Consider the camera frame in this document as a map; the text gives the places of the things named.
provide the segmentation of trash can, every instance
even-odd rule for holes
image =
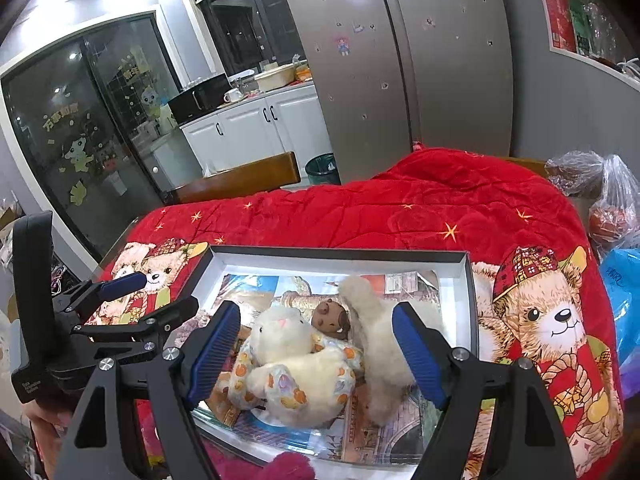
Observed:
[[[305,166],[310,184],[341,184],[333,153],[312,158]]]

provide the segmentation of plush toy nose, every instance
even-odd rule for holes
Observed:
[[[568,308],[565,308],[558,312],[554,317],[556,318],[556,321],[559,321],[560,323],[565,322],[571,317],[571,311]]]

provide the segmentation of microwave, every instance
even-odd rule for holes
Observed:
[[[169,108],[178,126],[183,126],[215,111],[229,90],[226,75],[216,75],[178,94],[169,101]]]

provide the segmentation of plush toy eye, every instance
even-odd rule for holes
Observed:
[[[540,311],[536,308],[532,308],[527,312],[527,319],[529,319],[529,321],[537,321],[539,317]]]

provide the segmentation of white mug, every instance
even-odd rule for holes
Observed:
[[[237,88],[232,88],[231,90],[229,90],[229,92],[227,92],[224,97],[225,103],[235,103],[240,99],[242,99],[242,92]]]

